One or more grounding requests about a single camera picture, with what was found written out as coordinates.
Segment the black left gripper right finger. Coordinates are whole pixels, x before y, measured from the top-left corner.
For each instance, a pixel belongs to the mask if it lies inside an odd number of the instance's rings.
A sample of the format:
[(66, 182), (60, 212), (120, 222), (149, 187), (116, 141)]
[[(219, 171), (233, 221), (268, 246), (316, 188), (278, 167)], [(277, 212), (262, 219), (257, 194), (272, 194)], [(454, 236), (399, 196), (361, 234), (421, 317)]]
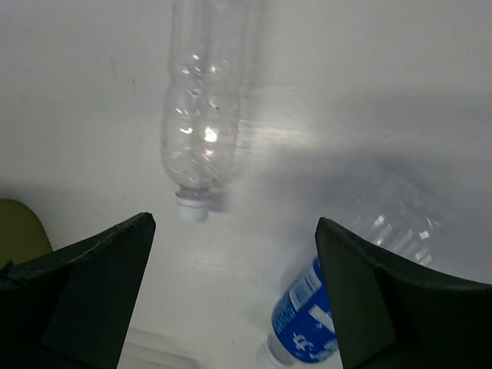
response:
[(328, 218), (315, 232), (346, 368), (489, 368), (491, 287), (434, 271)]

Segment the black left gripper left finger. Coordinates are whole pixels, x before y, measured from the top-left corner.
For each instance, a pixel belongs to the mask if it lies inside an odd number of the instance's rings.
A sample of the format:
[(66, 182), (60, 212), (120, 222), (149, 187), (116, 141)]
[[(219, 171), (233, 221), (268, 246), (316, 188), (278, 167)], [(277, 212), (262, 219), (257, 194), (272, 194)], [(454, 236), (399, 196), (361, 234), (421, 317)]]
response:
[(115, 368), (155, 236), (148, 212), (1, 269), (3, 368)]

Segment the clear wide-mouth plastic jar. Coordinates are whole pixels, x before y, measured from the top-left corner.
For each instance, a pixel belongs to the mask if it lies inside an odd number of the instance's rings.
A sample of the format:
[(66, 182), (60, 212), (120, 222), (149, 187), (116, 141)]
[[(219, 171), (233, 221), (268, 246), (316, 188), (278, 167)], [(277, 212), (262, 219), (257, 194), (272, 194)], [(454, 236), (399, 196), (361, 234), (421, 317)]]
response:
[(117, 368), (199, 368), (191, 357), (184, 356), (163, 336), (130, 327)]

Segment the clear bottle blue label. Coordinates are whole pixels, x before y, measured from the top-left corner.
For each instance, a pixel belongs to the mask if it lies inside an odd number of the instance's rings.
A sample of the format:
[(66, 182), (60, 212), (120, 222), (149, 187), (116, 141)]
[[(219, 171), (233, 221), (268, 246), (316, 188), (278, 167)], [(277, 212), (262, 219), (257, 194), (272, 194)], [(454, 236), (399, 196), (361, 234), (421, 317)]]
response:
[[(423, 266), (446, 243), (452, 214), (404, 177), (390, 172), (353, 179), (331, 206), (338, 224), (378, 247)], [(258, 348), (259, 368), (320, 364), (338, 350), (331, 305), (314, 258), (271, 313), (271, 331)]]

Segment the clear ribbed bottle white cap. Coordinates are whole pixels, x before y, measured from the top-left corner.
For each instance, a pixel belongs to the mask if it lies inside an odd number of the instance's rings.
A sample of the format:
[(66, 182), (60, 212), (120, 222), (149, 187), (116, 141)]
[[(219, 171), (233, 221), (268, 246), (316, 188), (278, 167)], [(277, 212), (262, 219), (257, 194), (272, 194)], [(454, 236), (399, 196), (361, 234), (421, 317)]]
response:
[(248, 1), (175, 1), (161, 157), (180, 219), (203, 222), (238, 143)]

